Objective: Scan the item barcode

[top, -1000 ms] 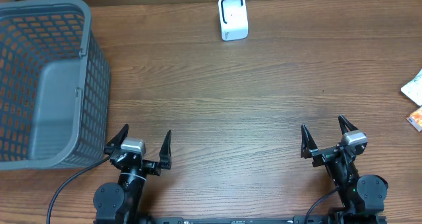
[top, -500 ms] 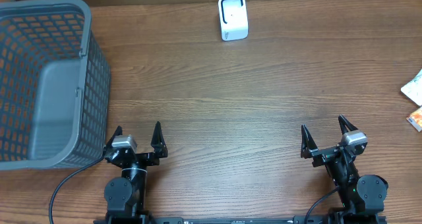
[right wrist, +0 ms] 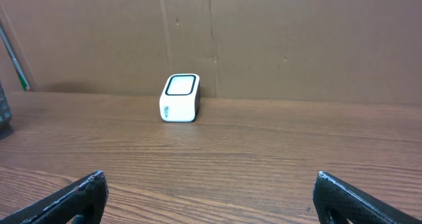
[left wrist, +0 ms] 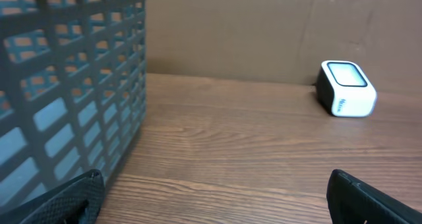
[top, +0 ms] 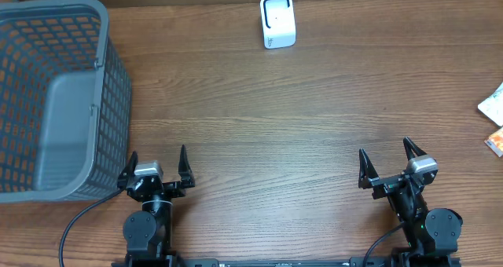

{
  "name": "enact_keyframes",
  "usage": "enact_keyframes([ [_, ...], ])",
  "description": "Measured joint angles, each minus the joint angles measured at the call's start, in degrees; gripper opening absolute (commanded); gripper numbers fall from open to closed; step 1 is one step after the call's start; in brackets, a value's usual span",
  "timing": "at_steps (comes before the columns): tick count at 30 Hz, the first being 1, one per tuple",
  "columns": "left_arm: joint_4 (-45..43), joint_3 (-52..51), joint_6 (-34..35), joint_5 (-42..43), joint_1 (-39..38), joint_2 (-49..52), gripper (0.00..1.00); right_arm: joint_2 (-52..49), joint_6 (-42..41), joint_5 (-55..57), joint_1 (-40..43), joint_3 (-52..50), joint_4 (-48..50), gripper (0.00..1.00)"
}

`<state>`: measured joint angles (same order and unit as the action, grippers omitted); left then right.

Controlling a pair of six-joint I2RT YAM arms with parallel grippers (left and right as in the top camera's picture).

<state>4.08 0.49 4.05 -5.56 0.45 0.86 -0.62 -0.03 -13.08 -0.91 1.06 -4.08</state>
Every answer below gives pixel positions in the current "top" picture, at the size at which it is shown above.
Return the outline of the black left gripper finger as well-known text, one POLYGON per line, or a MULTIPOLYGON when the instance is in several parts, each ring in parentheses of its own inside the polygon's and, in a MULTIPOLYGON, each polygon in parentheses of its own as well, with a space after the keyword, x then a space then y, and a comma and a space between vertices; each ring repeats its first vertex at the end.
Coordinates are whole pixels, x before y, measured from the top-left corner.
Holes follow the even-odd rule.
POLYGON ((195 178, 187 156, 186 146, 183 144, 180 151, 178 163, 178 175, 181 177, 183 188, 193 188, 196 186, 195 178))
POLYGON ((138 164, 138 154, 136 151, 133 151, 129 160, 127 161, 126 166, 119 174, 118 180, 127 181, 130 177, 132 177, 134 175, 134 170, 137 164, 138 164))

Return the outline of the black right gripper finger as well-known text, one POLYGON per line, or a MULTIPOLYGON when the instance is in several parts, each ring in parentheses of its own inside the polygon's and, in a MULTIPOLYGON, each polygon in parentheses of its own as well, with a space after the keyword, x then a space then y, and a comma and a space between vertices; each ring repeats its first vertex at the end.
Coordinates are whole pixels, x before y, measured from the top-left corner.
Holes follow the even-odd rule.
POLYGON ((408 160, 426 155, 426 152, 419 148, 409 137, 403 138, 403 144, 408 160))
POLYGON ((372 162, 363 148, 359 149, 359 175, 358 187, 359 188, 372 188, 375 182, 380 180, 372 162))

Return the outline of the small orange white box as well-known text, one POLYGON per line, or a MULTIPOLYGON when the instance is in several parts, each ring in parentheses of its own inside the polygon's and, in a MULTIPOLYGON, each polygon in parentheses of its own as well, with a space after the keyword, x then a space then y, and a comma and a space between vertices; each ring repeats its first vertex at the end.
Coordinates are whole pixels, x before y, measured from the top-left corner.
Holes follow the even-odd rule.
POLYGON ((498 156, 503 156, 503 128, 492 133, 484 143, 498 156))

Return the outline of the white bamboo print tube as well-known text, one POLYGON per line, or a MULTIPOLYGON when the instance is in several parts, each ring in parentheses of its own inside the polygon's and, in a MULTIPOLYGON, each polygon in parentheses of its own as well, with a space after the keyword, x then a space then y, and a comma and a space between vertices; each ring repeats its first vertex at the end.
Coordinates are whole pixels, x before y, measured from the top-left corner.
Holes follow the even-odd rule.
POLYGON ((503 123, 503 83, 484 101, 478 104, 477 108, 488 119, 494 122, 497 126, 502 127, 503 123))

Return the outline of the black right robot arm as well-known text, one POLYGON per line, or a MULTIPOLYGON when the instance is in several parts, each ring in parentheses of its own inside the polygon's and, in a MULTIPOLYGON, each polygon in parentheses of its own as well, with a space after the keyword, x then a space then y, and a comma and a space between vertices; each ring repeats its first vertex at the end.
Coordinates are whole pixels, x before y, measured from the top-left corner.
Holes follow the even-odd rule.
POLYGON ((398 175, 382 178, 364 149, 359 150, 358 187, 371 189, 374 199, 386 198, 399 224, 386 232, 366 251, 363 258, 351 261, 354 266, 459 266, 452 258, 457 252, 463 219, 455 210, 430 210, 422 192, 439 171, 437 161, 419 148, 409 137, 403 138, 408 163, 398 175), (407 247, 395 247, 387 257, 373 257, 375 248, 402 230, 407 247))

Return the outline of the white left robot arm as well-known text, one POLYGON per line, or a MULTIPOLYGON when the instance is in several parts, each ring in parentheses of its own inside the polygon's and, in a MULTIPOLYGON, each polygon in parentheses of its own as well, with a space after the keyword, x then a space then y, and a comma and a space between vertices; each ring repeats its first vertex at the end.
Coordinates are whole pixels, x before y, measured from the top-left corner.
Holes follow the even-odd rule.
POLYGON ((186 195, 196 186, 189 165, 186 146, 181 147, 178 181, 163 181, 163 171, 157 161, 140 163, 134 152, 118 178, 118 188, 141 204, 123 224, 127 242, 125 266, 184 266, 181 255, 171 248, 172 214, 175 198, 186 195))

